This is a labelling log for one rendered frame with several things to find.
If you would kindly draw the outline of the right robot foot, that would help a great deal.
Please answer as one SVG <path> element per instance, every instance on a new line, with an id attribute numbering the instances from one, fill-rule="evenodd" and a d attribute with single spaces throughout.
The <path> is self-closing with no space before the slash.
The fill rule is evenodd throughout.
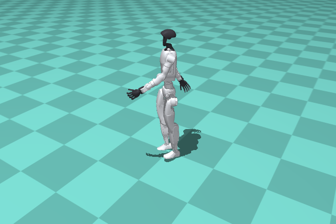
<path id="1" fill-rule="evenodd" d="M 166 150 L 166 149 L 171 149 L 172 147 L 171 147 L 171 143 L 169 143 L 169 145 L 167 144 L 167 145 L 165 145 L 165 143 L 163 144 L 163 145 L 161 145 L 161 146 L 159 146 L 158 148 L 157 148 L 157 150 Z"/>

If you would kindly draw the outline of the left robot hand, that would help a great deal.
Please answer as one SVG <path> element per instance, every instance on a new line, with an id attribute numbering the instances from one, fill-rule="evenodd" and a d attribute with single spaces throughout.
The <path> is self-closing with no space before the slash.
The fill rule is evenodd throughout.
<path id="1" fill-rule="evenodd" d="M 140 87 L 139 89 L 135 89 L 135 90 L 133 90 L 133 89 L 128 89 L 128 90 L 132 91 L 132 92 L 127 93 L 128 96 L 129 96 L 129 98 L 131 98 L 131 100 L 133 100 L 133 99 L 137 98 L 140 94 L 143 94 L 143 93 L 141 92 L 141 90 L 140 90 L 140 89 L 142 89 L 142 88 L 144 88 L 144 86 Z M 130 94 L 130 95 L 129 95 L 129 94 Z M 132 96 L 132 95 L 133 95 L 133 96 Z M 134 98 L 132 98 L 132 97 L 134 97 Z"/>

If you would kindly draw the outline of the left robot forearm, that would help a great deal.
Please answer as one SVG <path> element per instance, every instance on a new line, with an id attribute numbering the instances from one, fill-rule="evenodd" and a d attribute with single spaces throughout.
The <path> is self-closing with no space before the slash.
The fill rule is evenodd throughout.
<path id="1" fill-rule="evenodd" d="M 163 81 L 164 77 L 160 74 L 156 78 L 152 79 L 149 83 L 146 83 L 144 88 L 140 89 L 142 93 L 145 93 L 146 91 L 150 90 L 154 86 L 159 85 Z"/>

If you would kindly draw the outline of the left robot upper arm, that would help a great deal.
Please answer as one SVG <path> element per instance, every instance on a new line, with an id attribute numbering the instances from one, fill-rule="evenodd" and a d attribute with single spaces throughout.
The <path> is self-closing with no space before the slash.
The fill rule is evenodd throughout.
<path id="1" fill-rule="evenodd" d="M 165 78 L 166 78 L 172 64 L 174 63 L 174 61 L 175 61 L 175 56 L 173 54 L 169 53 L 165 58 L 165 63 L 164 63 L 164 66 L 162 68 L 162 73 L 157 74 L 157 76 L 161 74 L 164 77 L 163 81 L 165 80 Z"/>

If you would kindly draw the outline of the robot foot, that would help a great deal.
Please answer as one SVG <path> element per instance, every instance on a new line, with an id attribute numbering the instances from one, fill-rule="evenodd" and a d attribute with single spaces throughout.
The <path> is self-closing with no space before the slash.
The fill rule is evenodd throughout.
<path id="1" fill-rule="evenodd" d="M 157 148 L 157 150 L 166 150 L 166 149 L 171 149 L 172 147 L 171 147 L 171 143 L 169 143 L 169 145 L 167 144 L 167 145 L 165 145 L 165 143 L 163 144 L 163 145 L 161 145 L 161 146 L 159 146 L 158 148 Z"/>
<path id="2" fill-rule="evenodd" d="M 165 159 L 171 159 L 171 158 L 178 157 L 178 156 L 180 156 L 180 151 L 179 150 L 177 150 L 177 153 L 174 153 L 173 151 L 171 151 L 171 152 L 163 155 L 163 157 Z"/>

